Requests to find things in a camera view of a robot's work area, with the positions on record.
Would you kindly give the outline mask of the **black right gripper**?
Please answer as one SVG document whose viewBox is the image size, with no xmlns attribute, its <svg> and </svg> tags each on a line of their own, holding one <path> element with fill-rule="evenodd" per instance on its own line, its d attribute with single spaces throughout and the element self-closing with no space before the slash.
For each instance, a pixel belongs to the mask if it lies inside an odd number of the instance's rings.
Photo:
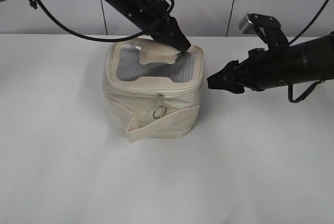
<svg viewBox="0 0 334 224">
<path fill-rule="evenodd" d="M 264 91 L 269 88 L 288 86 L 283 68 L 287 65 L 289 48 L 276 50 L 252 49 L 243 61 L 230 61 L 219 72 L 207 78 L 208 88 L 242 94 L 245 88 Z"/>
</svg>

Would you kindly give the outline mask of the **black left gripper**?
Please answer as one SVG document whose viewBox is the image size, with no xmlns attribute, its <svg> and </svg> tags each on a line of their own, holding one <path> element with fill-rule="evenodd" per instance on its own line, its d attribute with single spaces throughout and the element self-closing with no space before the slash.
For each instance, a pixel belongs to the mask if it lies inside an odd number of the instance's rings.
<svg viewBox="0 0 334 224">
<path fill-rule="evenodd" d="M 146 34 L 158 43 L 187 51 L 191 43 L 170 15 L 174 6 L 175 0 L 116 0 L 116 10 L 140 29 L 129 39 Z"/>
</svg>

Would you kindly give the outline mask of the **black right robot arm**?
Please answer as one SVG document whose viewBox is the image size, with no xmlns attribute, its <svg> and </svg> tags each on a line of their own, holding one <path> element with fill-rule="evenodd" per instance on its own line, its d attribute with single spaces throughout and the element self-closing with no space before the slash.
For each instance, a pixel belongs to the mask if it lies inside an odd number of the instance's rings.
<svg viewBox="0 0 334 224">
<path fill-rule="evenodd" d="M 271 88 L 333 79 L 333 36 L 292 46 L 252 49 L 242 62 L 230 61 L 207 79 L 212 90 L 242 94 L 245 89 Z"/>
</svg>

